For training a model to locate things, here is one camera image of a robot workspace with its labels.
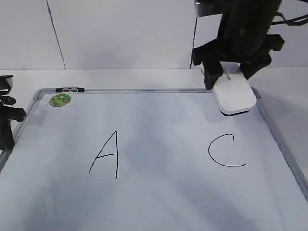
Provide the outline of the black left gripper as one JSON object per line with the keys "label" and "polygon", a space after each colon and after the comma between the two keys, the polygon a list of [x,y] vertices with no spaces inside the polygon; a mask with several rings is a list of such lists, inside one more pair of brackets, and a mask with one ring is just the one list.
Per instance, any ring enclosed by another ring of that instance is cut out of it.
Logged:
{"label": "black left gripper", "polygon": [[12,107],[16,104],[16,99],[11,96],[0,96],[0,149],[11,150],[14,145],[14,139],[11,130],[10,121],[22,122],[26,117],[23,108]]}

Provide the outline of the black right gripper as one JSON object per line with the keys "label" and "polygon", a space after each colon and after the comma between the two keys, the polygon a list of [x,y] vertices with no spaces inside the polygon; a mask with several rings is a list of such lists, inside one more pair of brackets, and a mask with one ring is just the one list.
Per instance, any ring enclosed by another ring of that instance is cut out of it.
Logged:
{"label": "black right gripper", "polygon": [[204,85],[212,90],[223,75],[220,61],[238,62],[246,79],[271,64],[270,50],[279,51],[284,40],[268,34],[281,4],[279,0],[233,0],[222,15],[216,39],[192,49],[194,65],[203,64]]}

